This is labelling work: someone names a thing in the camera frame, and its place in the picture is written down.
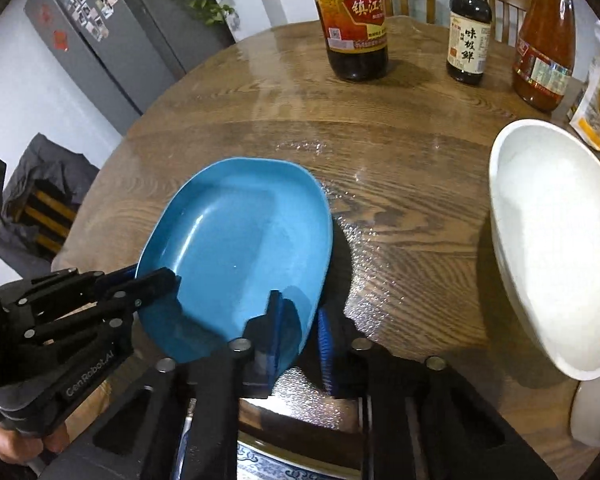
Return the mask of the person's left hand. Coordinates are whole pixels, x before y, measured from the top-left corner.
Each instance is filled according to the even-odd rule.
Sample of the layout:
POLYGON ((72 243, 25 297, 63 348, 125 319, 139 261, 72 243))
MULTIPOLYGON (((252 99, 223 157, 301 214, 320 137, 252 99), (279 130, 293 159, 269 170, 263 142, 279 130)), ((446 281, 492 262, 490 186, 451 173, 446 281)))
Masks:
POLYGON ((43 451, 61 453, 69 444, 70 437, 65 424, 42 439, 23 437, 18 431, 0 426, 0 459, 8 464, 24 465, 43 451))

